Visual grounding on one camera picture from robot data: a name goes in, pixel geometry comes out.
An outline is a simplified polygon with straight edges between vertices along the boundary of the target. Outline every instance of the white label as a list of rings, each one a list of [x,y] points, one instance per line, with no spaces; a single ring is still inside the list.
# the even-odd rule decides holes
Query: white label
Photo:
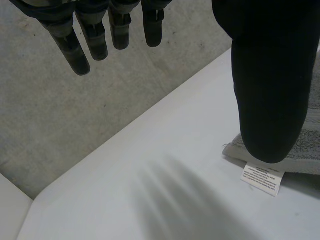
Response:
[[[284,174],[284,172],[259,167],[248,162],[241,180],[275,197],[278,195]]]

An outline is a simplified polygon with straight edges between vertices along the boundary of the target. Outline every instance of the gray wall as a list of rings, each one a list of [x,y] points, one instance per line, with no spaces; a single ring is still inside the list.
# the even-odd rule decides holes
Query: gray wall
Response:
[[[35,19],[0,2],[0,173],[32,199],[231,47],[211,0],[174,0],[157,48],[146,44],[140,5],[131,17],[123,51],[104,18],[102,62],[92,60],[75,21],[91,65],[80,77]]]

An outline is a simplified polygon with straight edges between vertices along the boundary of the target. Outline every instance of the black robotic finger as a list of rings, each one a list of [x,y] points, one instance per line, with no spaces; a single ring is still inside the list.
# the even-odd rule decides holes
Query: black robotic finger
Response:
[[[75,14],[80,23],[86,43],[94,60],[102,61],[108,56],[106,30],[102,20],[109,0],[84,0],[76,2]]]
[[[129,27],[132,22],[130,12],[139,4],[140,0],[111,0],[109,7],[109,21],[113,45],[117,50],[124,50],[129,46]]]
[[[162,22],[165,19],[164,9],[172,0],[141,0],[145,40],[154,48],[162,41]]]
[[[320,39],[316,0],[212,0],[233,39],[232,75],[247,150],[269,164],[295,145],[308,111]]]
[[[73,29],[73,12],[76,9],[74,2],[62,4],[62,1],[43,1],[42,7],[37,7],[39,1],[10,0],[24,14],[37,19],[47,29],[65,59],[73,71],[78,75],[90,72],[90,65],[81,48],[78,38]]]
[[[82,76],[90,72],[90,65],[74,31],[73,22],[72,16],[59,22],[40,21],[51,34],[72,70]]]

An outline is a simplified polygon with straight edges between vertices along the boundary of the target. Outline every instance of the gray towel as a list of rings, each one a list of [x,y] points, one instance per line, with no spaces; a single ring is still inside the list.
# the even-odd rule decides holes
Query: gray towel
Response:
[[[246,149],[241,134],[227,145],[223,154],[278,171],[320,175],[320,53],[313,70],[307,117],[300,137],[287,158],[276,164],[256,159]]]

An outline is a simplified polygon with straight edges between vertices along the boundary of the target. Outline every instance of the white surface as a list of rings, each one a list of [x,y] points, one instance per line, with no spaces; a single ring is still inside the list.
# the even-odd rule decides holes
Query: white surface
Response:
[[[45,189],[18,240],[148,239],[127,190],[145,162],[167,159],[214,191],[212,222],[225,211],[228,229],[242,224],[252,239],[317,239],[317,198],[288,187],[274,198],[241,181],[243,168],[222,157],[239,132],[229,50]]]
[[[0,240],[16,240],[32,200],[0,174]]]

